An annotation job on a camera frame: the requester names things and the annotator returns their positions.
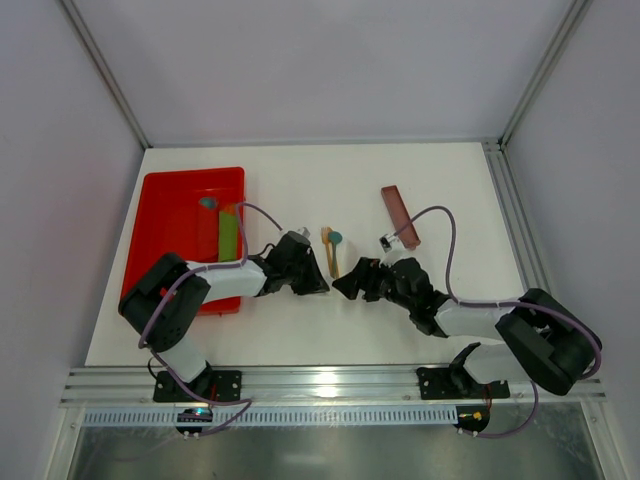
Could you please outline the orange plastic fork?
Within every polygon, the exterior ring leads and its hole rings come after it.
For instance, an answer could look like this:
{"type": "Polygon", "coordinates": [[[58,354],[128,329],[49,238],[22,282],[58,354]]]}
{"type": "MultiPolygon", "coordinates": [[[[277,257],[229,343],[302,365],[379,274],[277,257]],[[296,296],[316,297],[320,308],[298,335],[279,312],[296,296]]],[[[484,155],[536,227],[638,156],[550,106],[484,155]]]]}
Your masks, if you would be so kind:
{"type": "Polygon", "coordinates": [[[330,227],[328,227],[328,226],[323,226],[321,228],[321,239],[322,239],[322,243],[323,243],[324,248],[325,248],[329,276],[333,277],[333,255],[332,255],[331,242],[329,240],[329,233],[331,231],[332,231],[332,229],[330,227]]]}

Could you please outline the teal plastic spoon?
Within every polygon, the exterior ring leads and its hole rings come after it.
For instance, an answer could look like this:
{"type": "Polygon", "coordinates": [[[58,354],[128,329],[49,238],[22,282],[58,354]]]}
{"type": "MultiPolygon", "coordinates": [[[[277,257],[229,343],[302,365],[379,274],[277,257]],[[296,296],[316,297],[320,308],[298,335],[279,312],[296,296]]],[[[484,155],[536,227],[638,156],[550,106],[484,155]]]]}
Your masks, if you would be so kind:
{"type": "Polygon", "coordinates": [[[343,237],[342,237],[340,232],[332,230],[329,233],[329,240],[330,240],[331,244],[335,243],[337,245],[337,250],[338,250],[338,246],[342,242],[343,237]]]}

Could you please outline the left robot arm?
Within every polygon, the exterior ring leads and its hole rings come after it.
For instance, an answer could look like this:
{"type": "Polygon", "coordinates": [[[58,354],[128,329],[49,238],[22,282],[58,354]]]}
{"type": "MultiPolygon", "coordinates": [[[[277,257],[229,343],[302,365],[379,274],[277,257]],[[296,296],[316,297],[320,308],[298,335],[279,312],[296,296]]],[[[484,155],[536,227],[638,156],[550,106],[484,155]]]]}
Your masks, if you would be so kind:
{"type": "Polygon", "coordinates": [[[202,305],[230,298],[257,298],[288,287],[298,296],[324,294],[329,286],[310,241],[288,231],[267,254],[236,262],[198,263],[175,253],[163,255],[121,298],[119,314],[180,388],[202,401],[196,390],[213,372],[188,336],[202,305]]]}

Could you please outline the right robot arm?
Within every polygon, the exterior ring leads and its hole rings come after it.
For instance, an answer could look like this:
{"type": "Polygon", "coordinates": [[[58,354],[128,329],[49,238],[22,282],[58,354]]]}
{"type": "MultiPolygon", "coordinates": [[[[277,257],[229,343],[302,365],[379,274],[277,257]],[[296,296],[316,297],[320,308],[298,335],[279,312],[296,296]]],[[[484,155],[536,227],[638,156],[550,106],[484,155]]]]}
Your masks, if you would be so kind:
{"type": "Polygon", "coordinates": [[[496,304],[462,302],[438,291],[410,257],[361,258],[333,286],[349,300],[386,300],[405,309],[425,335],[473,338],[442,372],[447,394],[471,397],[486,385],[531,381],[564,396],[601,364],[598,337],[541,289],[496,304]]]}

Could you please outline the white paper napkin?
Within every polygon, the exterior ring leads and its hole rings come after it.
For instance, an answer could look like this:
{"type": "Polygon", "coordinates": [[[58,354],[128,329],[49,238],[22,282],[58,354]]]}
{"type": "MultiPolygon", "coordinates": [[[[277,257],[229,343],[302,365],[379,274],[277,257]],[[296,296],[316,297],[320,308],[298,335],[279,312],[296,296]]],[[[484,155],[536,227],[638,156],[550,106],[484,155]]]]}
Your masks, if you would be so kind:
{"type": "MultiPolygon", "coordinates": [[[[323,248],[321,253],[321,272],[323,273],[324,279],[326,280],[327,284],[331,285],[334,281],[334,278],[330,275],[329,272],[330,261],[326,253],[326,248],[323,248]]],[[[343,240],[336,246],[336,255],[339,277],[343,277],[351,272],[359,260],[359,253],[356,245],[347,237],[344,237],[343,240]]]]}

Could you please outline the brown utensil case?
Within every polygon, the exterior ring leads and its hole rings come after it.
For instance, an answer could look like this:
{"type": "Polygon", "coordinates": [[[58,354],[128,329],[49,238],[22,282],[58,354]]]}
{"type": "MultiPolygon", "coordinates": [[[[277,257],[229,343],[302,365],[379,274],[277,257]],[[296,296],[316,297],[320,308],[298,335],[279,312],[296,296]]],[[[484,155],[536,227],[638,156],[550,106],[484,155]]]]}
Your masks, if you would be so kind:
{"type": "Polygon", "coordinates": [[[410,223],[410,215],[398,187],[382,187],[381,196],[394,228],[393,234],[407,250],[415,250],[421,244],[421,240],[410,223]]]}

